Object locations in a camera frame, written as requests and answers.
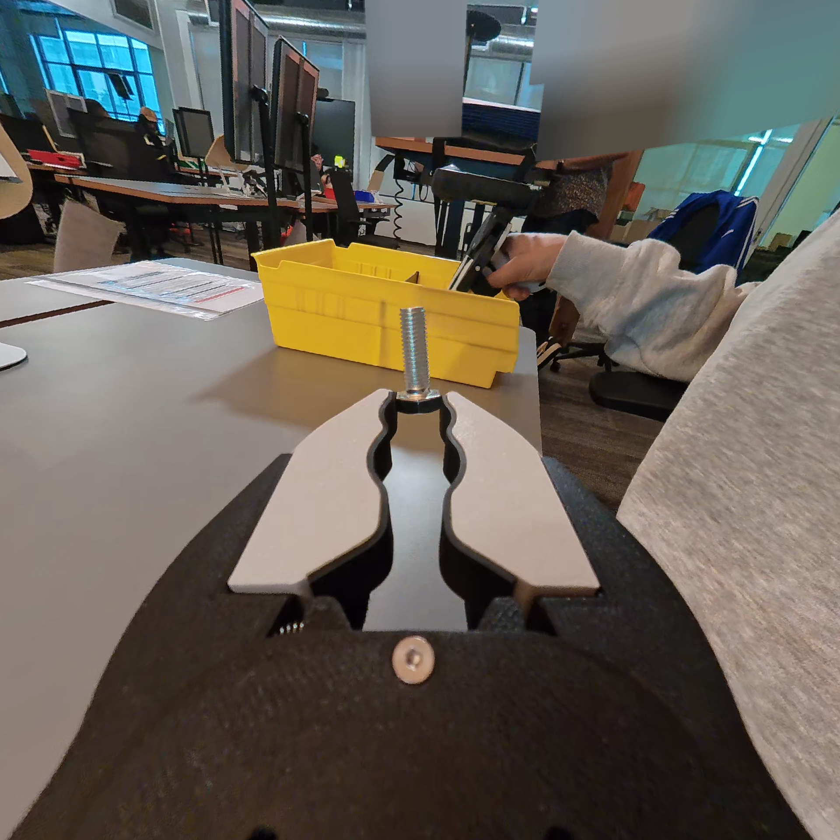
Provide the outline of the black computer monitor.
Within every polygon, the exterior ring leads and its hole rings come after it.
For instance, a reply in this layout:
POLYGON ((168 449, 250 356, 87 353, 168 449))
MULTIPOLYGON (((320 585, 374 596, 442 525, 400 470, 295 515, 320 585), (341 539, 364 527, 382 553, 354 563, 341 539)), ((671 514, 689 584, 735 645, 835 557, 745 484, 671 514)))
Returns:
POLYGON ((355 103, 352 100, 318 99, 314 114, 312 145, 317 146, 325 166, 354 168, 355 103))

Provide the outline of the person's right hand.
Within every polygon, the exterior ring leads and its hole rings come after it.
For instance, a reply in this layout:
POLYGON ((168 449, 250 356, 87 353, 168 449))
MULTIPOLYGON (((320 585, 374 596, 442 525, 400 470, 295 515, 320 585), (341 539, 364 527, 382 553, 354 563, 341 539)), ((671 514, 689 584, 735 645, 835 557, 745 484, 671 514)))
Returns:
POLYGON ((525 301, 531 286, 545 284, 567 239, 567 234, 509 234, 497 253, 504 259, 487 283, 513 301, 525 301))

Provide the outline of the black office chair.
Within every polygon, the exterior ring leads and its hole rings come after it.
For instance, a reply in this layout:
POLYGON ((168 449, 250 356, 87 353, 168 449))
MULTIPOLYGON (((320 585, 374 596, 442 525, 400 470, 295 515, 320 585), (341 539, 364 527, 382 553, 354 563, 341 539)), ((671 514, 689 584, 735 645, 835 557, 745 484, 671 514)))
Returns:
POLYGON ((355 198, 351 176, 344 169, 331 170, 329 180, 337 204, 334 220, 329 223, 329 232, 336 245, 349 247, 361 242, 363 245, 398 249, 394 237, 375 232, 376 225, 389 217, 390 209, 361 208, 355 198))

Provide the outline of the large monitor on arm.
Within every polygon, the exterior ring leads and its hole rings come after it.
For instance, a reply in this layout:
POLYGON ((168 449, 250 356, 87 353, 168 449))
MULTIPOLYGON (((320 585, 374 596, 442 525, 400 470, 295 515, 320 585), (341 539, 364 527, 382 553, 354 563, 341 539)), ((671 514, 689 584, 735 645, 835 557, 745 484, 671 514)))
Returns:
POLYGON ((302 126, 312 127, 320 70, 289 41, 275 43, 270 115, 274 125, 274 160, 281 169, 304 175, 311 153, 302 126))
POLYGON ((238 164, 263 165, 259 108, 268 102, 269 30, 246 1, 218 3, 224 145, 238 164))

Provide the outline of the small black monitor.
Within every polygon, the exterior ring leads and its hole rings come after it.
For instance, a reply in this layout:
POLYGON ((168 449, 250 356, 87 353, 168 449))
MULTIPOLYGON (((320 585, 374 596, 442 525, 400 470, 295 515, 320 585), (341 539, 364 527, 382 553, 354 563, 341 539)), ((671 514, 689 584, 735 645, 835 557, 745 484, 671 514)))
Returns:
POLYGON ((173 120, 182 157, 204 160, 210 151, 215 133, 210 111, 195 108, 174 108, 173 120))

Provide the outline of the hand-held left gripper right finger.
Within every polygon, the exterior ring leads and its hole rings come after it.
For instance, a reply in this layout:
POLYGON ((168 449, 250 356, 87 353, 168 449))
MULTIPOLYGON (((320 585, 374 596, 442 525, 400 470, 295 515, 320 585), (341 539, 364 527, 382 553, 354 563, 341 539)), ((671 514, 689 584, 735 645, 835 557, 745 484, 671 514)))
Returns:
POLYGON ((601 584, 538 450, 457 392, 444 408, 457 470, 443 524, 456 551, 514 599, 596 595, 601 584))

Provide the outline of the person's right forearm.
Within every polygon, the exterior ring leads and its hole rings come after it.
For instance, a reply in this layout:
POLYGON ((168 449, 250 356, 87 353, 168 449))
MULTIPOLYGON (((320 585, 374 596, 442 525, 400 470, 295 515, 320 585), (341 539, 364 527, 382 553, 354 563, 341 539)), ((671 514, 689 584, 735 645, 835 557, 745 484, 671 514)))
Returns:
POLYGON ((656 239, 621 248, 572 233, 548 286, 574 304, 584 325, 605 336, 605 352, 614 362, 688 383, 760 285, 736 286, 736 279, 727 265, 699 274, 683 270, 679 252, 656 239))

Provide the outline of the person's grey sweatshirt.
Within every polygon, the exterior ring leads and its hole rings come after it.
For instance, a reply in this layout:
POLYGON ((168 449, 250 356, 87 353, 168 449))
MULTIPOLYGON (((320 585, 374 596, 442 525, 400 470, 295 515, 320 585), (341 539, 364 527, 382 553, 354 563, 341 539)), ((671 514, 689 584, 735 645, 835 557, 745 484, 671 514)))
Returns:
POLYGON ((813 838, 838 838, 839 218, 746 297, 618 520, 664 569, 754 747, 813 838))

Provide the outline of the yellow plastic bin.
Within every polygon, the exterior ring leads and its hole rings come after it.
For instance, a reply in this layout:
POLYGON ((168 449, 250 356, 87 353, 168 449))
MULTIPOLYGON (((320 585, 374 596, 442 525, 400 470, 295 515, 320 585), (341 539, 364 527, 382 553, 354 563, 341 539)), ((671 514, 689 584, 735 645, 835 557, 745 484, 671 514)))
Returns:
POLYGON ((515 369, 518 304, 449 290, 456 261, 331 239, 252 257, 282 348, 402 371, 400 311, 420 307, 433 378, 488 388, 515 369))

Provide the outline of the laminated paper sheet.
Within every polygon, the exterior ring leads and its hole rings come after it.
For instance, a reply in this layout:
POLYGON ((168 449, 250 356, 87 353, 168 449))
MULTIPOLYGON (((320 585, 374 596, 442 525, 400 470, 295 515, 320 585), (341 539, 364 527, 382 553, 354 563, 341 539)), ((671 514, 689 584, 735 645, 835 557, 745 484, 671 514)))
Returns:
POLYGON ((211 321, 261 303, 254 272, 188 259, 144 260, 120 266, 54 272, 28 279, 34 286, 95 301, 118 302, 211 321))

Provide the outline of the long wood-edged office desk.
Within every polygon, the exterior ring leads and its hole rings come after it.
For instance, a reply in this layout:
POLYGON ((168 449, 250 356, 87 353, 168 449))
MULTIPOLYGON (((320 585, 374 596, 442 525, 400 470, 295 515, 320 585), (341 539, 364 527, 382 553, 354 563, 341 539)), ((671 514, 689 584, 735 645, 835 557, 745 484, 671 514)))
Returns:
POLYGON ((307 203, 296 199, 247 197, 204 185, 182 185, 168 182, 120 180, 89 175, 57 174, 56 181, 104 198, 115 206, 119 220, 125 225, 134 261, 151 259, 153 246, 149 240, 151 225, 163 224, 172 217, 212 227, 224 222, 245 225, 248 253, 280 246, 280 230, 297 218, 305 222, 314 214, 335 214, 335 202, 307 203))

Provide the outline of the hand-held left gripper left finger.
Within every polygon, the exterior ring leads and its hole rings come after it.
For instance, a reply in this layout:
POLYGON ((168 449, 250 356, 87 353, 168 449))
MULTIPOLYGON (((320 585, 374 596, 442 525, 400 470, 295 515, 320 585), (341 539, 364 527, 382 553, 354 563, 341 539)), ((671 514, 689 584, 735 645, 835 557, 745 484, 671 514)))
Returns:
POLYGON ((300 442, 227 580, 232 592, 312 595, 385 536, 395 400, 376 390, 300 442))

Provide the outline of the silver hex bolt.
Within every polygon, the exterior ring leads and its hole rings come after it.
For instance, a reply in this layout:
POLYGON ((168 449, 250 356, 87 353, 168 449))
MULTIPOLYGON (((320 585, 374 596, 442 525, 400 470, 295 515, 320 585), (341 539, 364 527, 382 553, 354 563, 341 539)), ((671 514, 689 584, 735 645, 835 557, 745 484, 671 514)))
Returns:
POLYGON ((396 395, 397 410, 404 414, 423 413, 436 398, 428 365, 425 309, 402 308, 400 325, 404 384, 396 395))

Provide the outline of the blue jacket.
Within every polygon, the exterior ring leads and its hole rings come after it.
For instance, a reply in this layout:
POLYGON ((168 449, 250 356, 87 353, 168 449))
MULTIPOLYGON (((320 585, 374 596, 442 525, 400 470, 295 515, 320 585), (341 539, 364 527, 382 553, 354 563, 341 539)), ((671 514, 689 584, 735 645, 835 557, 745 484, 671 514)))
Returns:
POLYGON ((753 241, 760 200, 724 190, 693 193, 647 238, 679 253, 679 268, 699 274, 714 266, 740 272, 753 241))

